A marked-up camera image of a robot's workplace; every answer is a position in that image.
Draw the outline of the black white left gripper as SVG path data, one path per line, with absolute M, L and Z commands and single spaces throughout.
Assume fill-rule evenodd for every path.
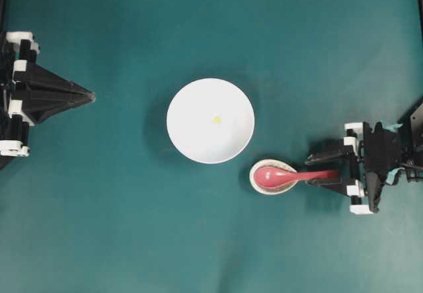
M 31 126 L 72 108 L 95 102 L 86 88 L 36 64 L 39 45 L 31 32 L 1 33 L 1 168 L 30 153 Z M 35 87 L 84 95 L 88 99 L 47 101 L 35 99 Z

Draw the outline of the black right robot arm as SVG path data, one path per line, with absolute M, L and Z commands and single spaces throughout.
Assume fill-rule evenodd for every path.
M 346 136 L 312 153 L 305 164 L 345 160 L 350 176 L 307 179 L 307 184 L 349 197 L 351 213 L 367 215 L 378 213 L 383 187 L 396 185 L 402 174 L 408 182 L 422 181 L 422 101 L 396 124 L 351 122 L 344 129 Z

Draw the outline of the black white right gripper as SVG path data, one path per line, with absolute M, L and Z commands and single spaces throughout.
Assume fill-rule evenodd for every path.
M 385 185 L 393 185 L 395 177 L 404 167 L 400 166 L 402 144 L 399 135 L 401 124 L 378 122 L 373 128 L 367 122 L 351 122 L 344 125 L 347 136 L 329 140 L 312 151 L 306 165 L 330 163 L 338 159 L 356 157 L 363 163 L 364 180 L 312 179 L 308 185 L 322 187 L 351 198 L 353 214 L 376 214 L 379 211 L 381 193 Z

